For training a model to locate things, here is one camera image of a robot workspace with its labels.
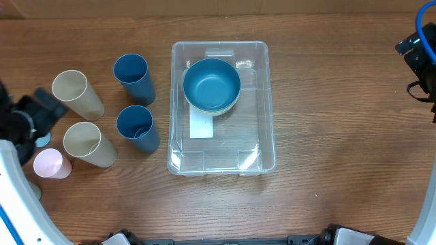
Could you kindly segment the cream bowl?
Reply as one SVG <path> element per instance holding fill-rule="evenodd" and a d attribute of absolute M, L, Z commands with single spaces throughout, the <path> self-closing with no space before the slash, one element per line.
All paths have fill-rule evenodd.
<path fill-rule="evenodd" d="M 209 115 L 209 116 L 220 116 L 222 114 L 225 114 L 226 112 L 229 112 L 232 109 L 232 107 L 234 106 L 234 104 L 231 104 L 231 105 L 229 105 L 228 107 L 226 107 L 224 109 L 220 109 L 220 110 L 217 110 L 217 111 L 207 111 L 207 110 L 203 110 L 203 109 L 200 109 L 200 108 L 196 107 L 192 103 L 190 103 L 189 105 L 193 109 L 195 109 L 195 110 L 197 110 L 197 111 L 199 111 L 199 112 L 201 112 L 203 114 Z"/>
<path fill-rule="evenodd" d="M 186 98 L 186 100 L 190 106 L 192 106 L 195 110 L 197 110 L 203 114 L 208 114 L 211 116 L 219 116 L 219 115 L 225 114 L 226 112 L 229 112 L 232 109 L 232 107 L 234 105 L 236 105 L 236 102 L 238 101 L 239 97 L 240 96 L 237 96 L 235 98 L 235 100 L 233 100 L 231 103 L 229 103 L 227 105 L 219 105 L 217 107 L 210 107 L 202 102 L 193 103 L 190 100 L 188 100 L 187 98 Z"/>

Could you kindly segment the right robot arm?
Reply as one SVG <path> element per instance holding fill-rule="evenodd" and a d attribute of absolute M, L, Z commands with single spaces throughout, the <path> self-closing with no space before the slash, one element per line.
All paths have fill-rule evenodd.
<path fill-rule="evenodd" d="M 413 33 L 396 46 L 396 51 L 404 57 L 409 68 L 415 73 L 417 81 L 407 85 L 407 92 L 419 86 L 426 94 L 417 98 L 424 103 L 435 104 L 435 64 L 427 54 L 417 33 Z M 435 243 L 435 170 L 431 172 L 424 203 L 418 221 L 407 237 L 407 244 L 424 245 Z"/>

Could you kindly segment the light blue small cup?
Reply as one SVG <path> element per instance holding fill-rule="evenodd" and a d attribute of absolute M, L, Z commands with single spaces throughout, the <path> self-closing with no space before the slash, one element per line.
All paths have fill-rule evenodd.
<path fill-rule="evenodd" d="M 43 148 L 47 146 L 51 141 L 51 133 L 48 132 L 45 136 L 39 137 L 35 141 L 35 145 L 37 148 Z"/>

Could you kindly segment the dark blue bowl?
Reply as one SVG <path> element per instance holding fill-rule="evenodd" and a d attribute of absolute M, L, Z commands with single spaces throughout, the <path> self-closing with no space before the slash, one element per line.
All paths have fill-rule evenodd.
<path fill-rule="evenodd" d="M 220 59 L 194 63 L 183 78 L 185 98 L 210 107 L 227 105 L 240 95 L 241 78 L 236 69 Z"/>

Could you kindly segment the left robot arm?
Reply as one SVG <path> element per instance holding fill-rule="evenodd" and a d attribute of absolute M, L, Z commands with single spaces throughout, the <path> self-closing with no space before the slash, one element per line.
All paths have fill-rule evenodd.
<path fill-rule="evenodd" d="M 1 220 L 17 244 L 71 244 L 51 221 L 23 173 L 37 139 L 51 131 L 67 107 L 43 88 L 14 103 L 1 85 Z"/>

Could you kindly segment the beige tall cup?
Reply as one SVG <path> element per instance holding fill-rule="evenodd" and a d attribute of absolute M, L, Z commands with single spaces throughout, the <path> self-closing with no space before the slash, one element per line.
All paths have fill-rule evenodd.
<path fill-rule="evenodd" d="M 72 125 L 63 137 L 65 151 L 98 167 L 110 167 L 116 162 L 117 153 L 100 129 L 91 122 Z"/>
<path fill-rule="evenodd" d="M 104 114 L 102 101 L 81 71 L 61 72 L 52 83 L 52 93 L 59 101 L 86 120 L 98 120 Z"/>

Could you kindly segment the mint green small cup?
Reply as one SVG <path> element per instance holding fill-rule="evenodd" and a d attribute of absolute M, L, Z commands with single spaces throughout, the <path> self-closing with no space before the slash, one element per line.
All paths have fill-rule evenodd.
<path fill-rule="evenodd" d="M 41 192 L 40 188 L 36 184 L 34 184 L 32 182 L 29 182 L 29 185 L 30 185 L 31 189 L 33 190 L 36 198 L 38 200 L 40 200 L 41 196 L 42 196 L 42 192 Z"/>

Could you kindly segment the pink small cup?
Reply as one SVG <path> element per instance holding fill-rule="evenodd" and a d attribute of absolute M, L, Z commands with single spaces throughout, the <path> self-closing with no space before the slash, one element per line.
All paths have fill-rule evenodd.
<path fill-rule="evenodd" d="M 33 161 L 35 173 L 42 178 L 64 179 L 72 172 L 72 164 L 58 150 L 41 151 Z"/>

